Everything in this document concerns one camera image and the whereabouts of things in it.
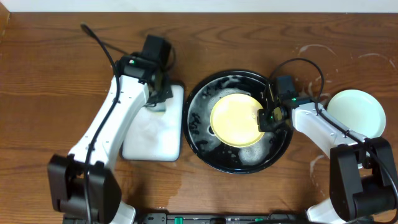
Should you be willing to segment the yellow plate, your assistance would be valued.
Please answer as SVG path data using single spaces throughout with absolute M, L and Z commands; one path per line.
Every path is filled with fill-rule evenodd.
M 234 93 L 222 97 L 211 110 L 210 123 L 215 136 L 233 147 L 248 147 L 264 135 L 257 122 L 263 106 L 253 97 Z

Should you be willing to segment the round black tray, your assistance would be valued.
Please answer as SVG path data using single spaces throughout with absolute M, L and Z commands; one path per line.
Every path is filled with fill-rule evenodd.
M 183 131 L 188 145 L 204 163 L 230 174 L 250 174 L 273 165 L 287 150 L 294 130 L 283 124 L 264 133 L 248 147 L 233 147 L 219 140 L 210 123 L 211 110 L 222 97 L 241 93 L 266 107 L 262 92 L 269 80 L 250 70 L 224 70 L 202 80 L 189 94 L 183 109 Z

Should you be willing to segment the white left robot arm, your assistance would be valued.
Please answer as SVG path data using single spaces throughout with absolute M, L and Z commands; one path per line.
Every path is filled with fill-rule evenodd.
M 47 166 L 53 209 L 87 223 L 133 223 L 136 209 L 121 199 L 113 170 L 139 110 L 172 97 L 167 59 L 137 53 L 113 63 L 108 95 L 83 137 L 67 156 Z

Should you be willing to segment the black rectangular foam tray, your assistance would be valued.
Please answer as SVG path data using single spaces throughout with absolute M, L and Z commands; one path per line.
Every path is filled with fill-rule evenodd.
M 173 162 L 182 146 L 184 87 L 171 85 L 173 97 L 164 103 L 165 111 L 143 107 L 131 123 L 120 150 L 130 161 Z

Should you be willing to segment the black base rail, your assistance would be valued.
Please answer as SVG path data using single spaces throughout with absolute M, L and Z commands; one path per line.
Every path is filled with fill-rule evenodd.
M 134 218 L 116 218 L 112 223 L 128 224 L 261 224 L 310 223 L 305 217 L 293 214 L 270 215 L 187 215 L 147 213 Z

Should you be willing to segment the pale green plate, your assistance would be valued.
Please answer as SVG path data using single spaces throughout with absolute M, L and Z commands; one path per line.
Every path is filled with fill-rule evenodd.
M 369 93 L 343 90 L 328 103 L 327 112 L 351 130 L 368 138 L 380 137 L 386 127 L 386 114 Z

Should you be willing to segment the green yellow sponge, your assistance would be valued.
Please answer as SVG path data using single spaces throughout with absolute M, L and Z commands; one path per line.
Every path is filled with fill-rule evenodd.
M 166 111 L 166 104 L 165 102 L 154 103 L 150 110 L 154 113 L 164 113 Z

